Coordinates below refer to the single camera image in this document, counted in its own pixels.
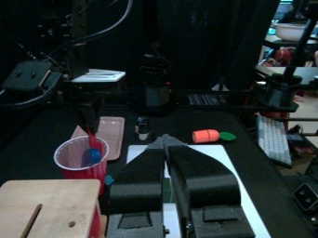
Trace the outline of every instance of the orange object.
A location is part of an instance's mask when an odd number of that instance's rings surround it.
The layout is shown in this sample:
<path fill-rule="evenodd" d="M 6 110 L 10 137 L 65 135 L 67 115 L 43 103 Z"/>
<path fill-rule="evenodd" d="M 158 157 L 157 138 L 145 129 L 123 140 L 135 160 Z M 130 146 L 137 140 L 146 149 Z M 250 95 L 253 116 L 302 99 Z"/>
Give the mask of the orange object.
<path fill-rule="evenodd" d="M 220 139 L 221 133 L 217 130 L 206 129 L 193 132 L 193 139 L 196 143 L 214 142 Z"/>

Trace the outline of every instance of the green object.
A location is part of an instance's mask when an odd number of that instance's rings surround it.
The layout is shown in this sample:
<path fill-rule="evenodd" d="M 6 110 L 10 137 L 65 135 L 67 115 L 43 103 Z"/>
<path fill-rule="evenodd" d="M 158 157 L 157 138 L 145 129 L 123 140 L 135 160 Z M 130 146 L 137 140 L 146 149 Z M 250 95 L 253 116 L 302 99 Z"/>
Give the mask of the green object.
<path fill-rule="evenodd" d="M 230 132 L 221 132 L 221 139 L 230 141 L 237 139 L 237 136 Z"/>

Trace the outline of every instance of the keyboard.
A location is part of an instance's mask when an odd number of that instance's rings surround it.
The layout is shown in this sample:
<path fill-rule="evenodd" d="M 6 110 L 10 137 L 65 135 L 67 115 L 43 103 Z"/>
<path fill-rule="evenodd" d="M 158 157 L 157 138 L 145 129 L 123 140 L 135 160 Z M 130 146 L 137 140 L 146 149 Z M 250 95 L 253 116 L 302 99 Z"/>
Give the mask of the keyboard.
<path fill-rule="evenodd" d="M 269 158 L 281 165 L 292 167 L 292 154 L 284 122 L 258 116 L 257 139 Z"/>

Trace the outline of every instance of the wooden block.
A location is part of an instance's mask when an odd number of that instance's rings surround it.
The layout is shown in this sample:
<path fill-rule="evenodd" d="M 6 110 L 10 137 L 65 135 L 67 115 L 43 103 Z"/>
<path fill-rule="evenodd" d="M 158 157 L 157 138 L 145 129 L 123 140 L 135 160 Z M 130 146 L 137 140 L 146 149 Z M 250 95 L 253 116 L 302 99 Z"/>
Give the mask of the wooden block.
<path fill-rule="evenodd" d="M 0 237 L 87 238 L 98 192 L 97 179 L 9 181 L 0 188 Z"/>

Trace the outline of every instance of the cable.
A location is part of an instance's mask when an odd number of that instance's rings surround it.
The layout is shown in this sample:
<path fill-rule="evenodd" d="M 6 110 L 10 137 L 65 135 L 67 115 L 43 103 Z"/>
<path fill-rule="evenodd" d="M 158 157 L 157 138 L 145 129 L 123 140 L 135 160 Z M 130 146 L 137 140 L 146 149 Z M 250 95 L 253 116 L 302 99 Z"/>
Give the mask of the cable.
<path fill-rule="evenodd" d="M 78 45 L 78 44 L 83 44 L 87 43 L 90 41 L 98 40 L 102 36 L 105 36 L 121 23 L 122 21 L 127 18 L 130 12 L 133 10 L 133 0 L 129 0 L 129 4 L 127 4 L 127 8 L 126 8 L 126 12 L 125 15 L 122 16 L 122 18 L 119 19 L 119 21 L 107 29 L 105 29 L 103 31 L 98 32 L 98 33 L 93 33 L 79 39 L 71 40 L 66 43 L 63 43 L 62 45 L 59 45 L 49 54 L 49 57 L 51 57 L 53 55 L 55 55 L 62 49 L 69 48 L 70 46 Z"/>
<path fill-rule="evenodd" d="M 9 109 L 14 109 L 14 110 L 18 110 L 18 109 L 23 109 L 26 107 L 31 107 L 34 105 L 38 105 L 43 102 L 47 102 L 51 97 L 54 96 L 55 94 L 55 88 L 54 87 L 50 87 L 43 95 L 41 95 L 39 97 L 34 98 L 34 99 L 30 99 L 27 101 L 22 101 L 22 102 L 15 102 L 15 103 L 0 103 L 0 109 L 4 109 L 4 108 L 9 108 Z"/>

